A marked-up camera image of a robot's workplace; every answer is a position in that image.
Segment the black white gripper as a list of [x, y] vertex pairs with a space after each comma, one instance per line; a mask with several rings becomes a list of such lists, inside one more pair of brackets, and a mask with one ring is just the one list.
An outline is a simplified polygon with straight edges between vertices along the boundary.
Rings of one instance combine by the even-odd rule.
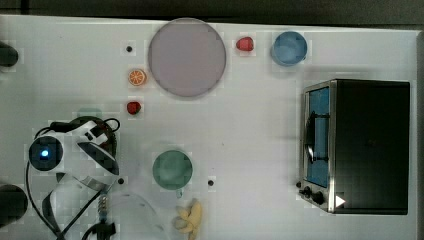
[[106, 140], [106, 136], [95, 136], [97, 129], [93, 121], [89, 121], [73, 131], [81, 136], [78, 146], [90, 156], [97, 164], [113, 175], [119, 174], [119, 167], [115, 157], [100, 147], [100, 144]]

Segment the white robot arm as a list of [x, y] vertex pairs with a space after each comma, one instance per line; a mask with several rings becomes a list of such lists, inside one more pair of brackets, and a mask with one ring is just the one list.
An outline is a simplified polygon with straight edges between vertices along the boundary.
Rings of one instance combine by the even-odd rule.
[[115, 130], [79, 117], [41, 129], [28, 149], [28, 168], [57, 178], [36, 209], [57, 240], [168, 240], [143, 198], [116, 189], [123, 179]]

